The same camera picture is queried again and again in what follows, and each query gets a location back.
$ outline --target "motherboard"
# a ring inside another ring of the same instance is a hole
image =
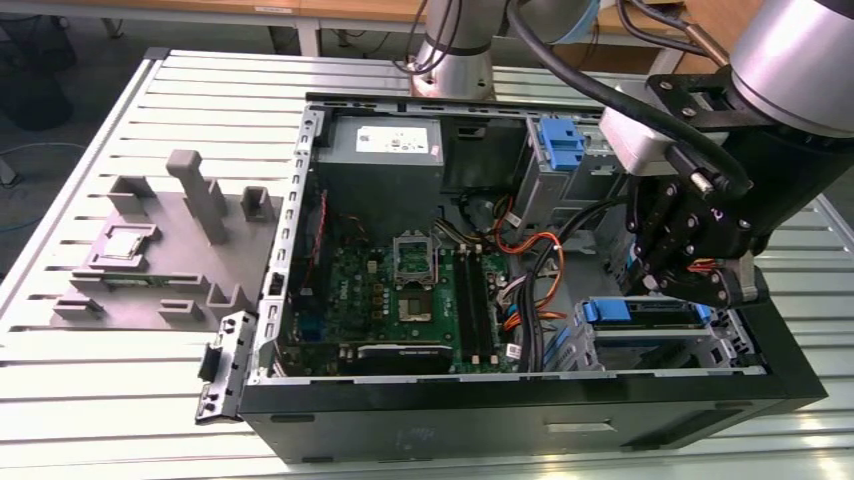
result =
[[[296,312],[288,375],[512,371],[490,301],[507,281],[504,256],[423,239],[336,249],[324,311]]]

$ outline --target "floor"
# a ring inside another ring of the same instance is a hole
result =
[[[148,47],[169,47],[220,52],[274,53],[266,28],[234,25],[203,25],[125,21],[124,36],[109,39],[96,19],[69,19],[67,30],[77,53],[77,65],[57,75],[67,97],[75,105],[72,120],[47,132],[17,129],[0,117],[0,152],[23,144],[69,142],[87,145],[109,112]],[[295,32],[276,32],[280,51],[299,54]],[[334,32],[324,32],[323,51],[327,56],[398,58],[406,45],[406,34],[367,32],[348,38],[350,46],[339,45]],[[514,41],[498,40],[494,61],[499,65],[535,67],[524,47]],[[3,155],[20,173],[23,182],[0,189],[0,275],[8,272],[23,249],[35,223],[44,214],[79,158],[79,149],[36,147]],[[834,205],[849,223],[854,223],[854,172],[839,179],[829,191]]]

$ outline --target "slotted aluminum surface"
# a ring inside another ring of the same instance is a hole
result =
[[[614,84],[637,77],[603,76]],[[496,68],[499,100],[590,104],[548,73]],[[819,198],[759,258],[777,306],[830,398],[739,425],[677,452],[284,465],[246,424],[196,427],[207,333],[45,329],[111,204],[116,175],[179,191],[164,168],[199,150],[223,191],[284,191],[308,91],[407,94],[387,62],[173,51],[147,60],[0,287],[0,477],[135,478],[332,474],[375,478],[847,478],[854,460],[854,257]]]

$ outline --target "open computer tower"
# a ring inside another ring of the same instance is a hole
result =
[[[600,113],[310,95],[260,298],[208,347],[198,423],[247,421],[288,462],[542,455],[679,448],[825,396],[773,303],[622,297],[619,206],[536,280],[554,315],[528,371],[507,292],[532,257],[495,234],[516,245],[619,196]]]

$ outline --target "ram slot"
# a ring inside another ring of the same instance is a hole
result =
[[[488,361],[495,353],[495,341],[492,339],[492,321],[490,317],[490,301],[486,295],[486,275],[483,273],[483,263],[479,254],[470,254],[466,257],[468,266],[468,306],[471,317],[478,330],[478,355],[480,359]]]
[[[459,343],[464,361],[471,361],[479,353],[478,333],[471,309],[468,263],[466,253],[454,255],[454,284],[456,286],[456,323],[459,325]]]

